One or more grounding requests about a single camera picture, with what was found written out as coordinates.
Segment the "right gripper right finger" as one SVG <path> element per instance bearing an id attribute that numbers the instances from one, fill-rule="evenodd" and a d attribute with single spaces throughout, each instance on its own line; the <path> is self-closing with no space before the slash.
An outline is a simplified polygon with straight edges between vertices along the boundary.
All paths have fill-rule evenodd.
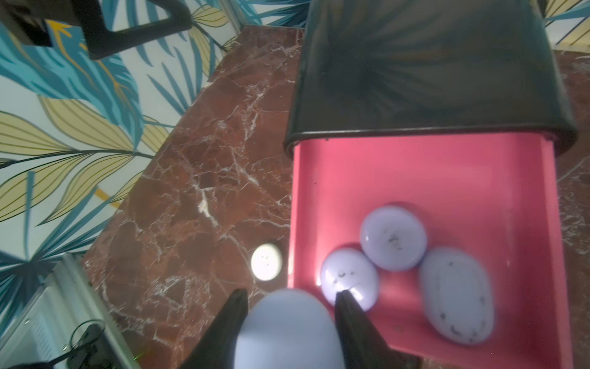
<path id="1" fill-rule="evenodd" d="M 350 291 L 336 294 L 334 317 L 346 368 L 422 367 L 422 358 L 389 347 Z"/>

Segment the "purple oval earphone case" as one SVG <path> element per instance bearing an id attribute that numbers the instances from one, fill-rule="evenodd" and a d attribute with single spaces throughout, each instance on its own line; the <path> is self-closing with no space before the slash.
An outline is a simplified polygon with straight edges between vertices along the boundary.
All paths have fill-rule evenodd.
<path id="1" fill-rule="evenodd" d="M 344 368 L 336 326 L 324 305 L 297 289 L 255 304 L 238 334 L 235 368 Z"/>
<path id="2" fill-rule="evenodd" d="M 427 320 L 450 341 L 476 345 L 493 333 L 495 306 L 489 276 L 463 250 L 429 250 L 419 267 L 419 289 Z"/>

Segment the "black drawer cabinet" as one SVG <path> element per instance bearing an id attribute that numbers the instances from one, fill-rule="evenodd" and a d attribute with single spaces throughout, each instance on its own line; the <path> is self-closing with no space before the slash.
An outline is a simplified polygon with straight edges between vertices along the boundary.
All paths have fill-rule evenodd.
<path id="1" fill-rule="evenodd" d="M 535 1 L 313 1 L 286 152 L 314 138 L 579 132 Z"/>

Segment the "purple round earphone case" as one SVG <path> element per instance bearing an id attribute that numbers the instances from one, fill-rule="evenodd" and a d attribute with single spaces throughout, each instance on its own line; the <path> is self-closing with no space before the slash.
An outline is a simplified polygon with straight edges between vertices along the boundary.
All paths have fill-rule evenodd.
<path id="1" fill-rule="evenodd" d="M 364 253 L 352 248 L 331 252 L 320 271 L 320 287 L 324 298 L 335 306 L 336 295 L 349 291 L 364 311 L 377 302 L 380 279 L 373 263 Z"/>
<path id="2" fill-rule="evenodd" d="M 427 230 L 412 212 L 399 206 L 372 211 L 360 228 L 364 254 L 377 267 L 403 272 L 417 266 L 426 253 Z"/>

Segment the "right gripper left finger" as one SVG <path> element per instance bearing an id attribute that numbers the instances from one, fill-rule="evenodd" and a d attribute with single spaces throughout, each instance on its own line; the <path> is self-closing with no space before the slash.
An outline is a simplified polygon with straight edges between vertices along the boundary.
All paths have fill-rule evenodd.
<path id="1" fill-rule="evenodd" d="M 234 290 L 180 368 L 234 368 L 238 335 L 248 312 L 247 291 Z"/>

